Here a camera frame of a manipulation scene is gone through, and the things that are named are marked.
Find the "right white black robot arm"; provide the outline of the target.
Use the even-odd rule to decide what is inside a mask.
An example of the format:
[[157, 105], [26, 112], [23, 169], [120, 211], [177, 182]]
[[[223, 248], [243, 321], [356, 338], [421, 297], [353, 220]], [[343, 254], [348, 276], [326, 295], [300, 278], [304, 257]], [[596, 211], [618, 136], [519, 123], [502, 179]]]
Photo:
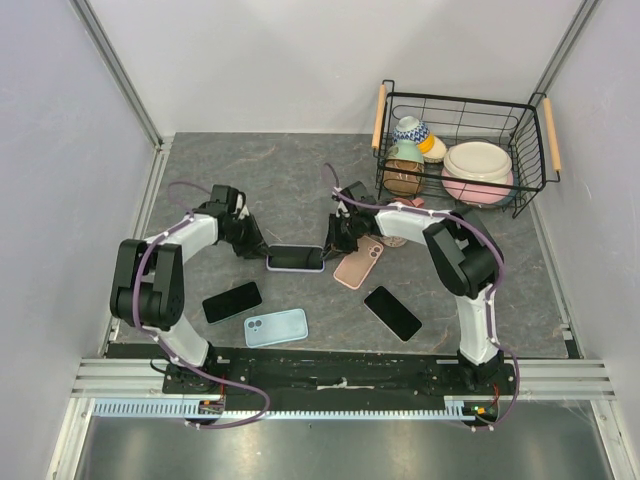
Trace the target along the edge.
[[483, 392], [500, 361], [495, 295], [504, 277], [504, 257], [469, 208], [426, 210], [398, 202], [385, 206], [341, 205], [329, 215], [327, 258], [358, 250], [365, 236], [398, 237], [425, 246], [438, 278], [456, 299], [460, 323], [458, 381], [467, 392]]

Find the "light blue phone case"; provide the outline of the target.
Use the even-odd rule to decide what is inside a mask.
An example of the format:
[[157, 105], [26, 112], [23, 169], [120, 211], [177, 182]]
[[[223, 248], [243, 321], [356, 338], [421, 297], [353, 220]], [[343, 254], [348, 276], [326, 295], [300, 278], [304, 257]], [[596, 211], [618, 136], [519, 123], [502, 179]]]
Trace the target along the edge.
[[306, 313], [302, 309], [262, 314], [244, 322], [245, 344], [260, 348], [308, 337]]

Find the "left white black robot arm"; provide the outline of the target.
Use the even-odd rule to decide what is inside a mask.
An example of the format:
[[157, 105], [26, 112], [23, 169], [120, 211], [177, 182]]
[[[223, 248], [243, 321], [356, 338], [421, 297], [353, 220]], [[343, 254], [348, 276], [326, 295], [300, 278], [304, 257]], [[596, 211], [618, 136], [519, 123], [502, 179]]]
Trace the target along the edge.
[[259, 259], [267, 253], [246, 207], [235, 213], [187, 214], [154, 236], [121, 242], [110, 295], [112, 316], [145, 334], [172, 363], [186, 368], [185, 382], [198, 393], [215, 389], [220, 371], [214, 347], [184, 313], [184, 265], [219, 242], [231, 245], [240, 258]]

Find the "pink phone case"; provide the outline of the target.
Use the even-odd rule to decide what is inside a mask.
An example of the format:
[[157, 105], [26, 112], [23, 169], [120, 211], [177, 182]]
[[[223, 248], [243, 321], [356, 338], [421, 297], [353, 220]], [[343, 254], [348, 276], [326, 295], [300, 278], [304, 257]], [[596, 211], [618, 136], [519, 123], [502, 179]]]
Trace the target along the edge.
[[364, 283], [384, 251], [378, 241], [364, 236], [357, 241], [357, 250], [345, 256], [333, 273], [343, 286], [357, 290]]

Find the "white-edged black phone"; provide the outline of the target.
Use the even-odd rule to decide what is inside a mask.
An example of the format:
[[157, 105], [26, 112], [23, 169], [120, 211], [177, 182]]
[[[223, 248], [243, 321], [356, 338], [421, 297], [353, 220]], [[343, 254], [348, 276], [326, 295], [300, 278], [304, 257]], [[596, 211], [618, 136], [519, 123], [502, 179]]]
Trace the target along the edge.
[[422, 322], [383, 286], [369, 293], [364, 305], [402, 342], [408, 342], [422, 328]]

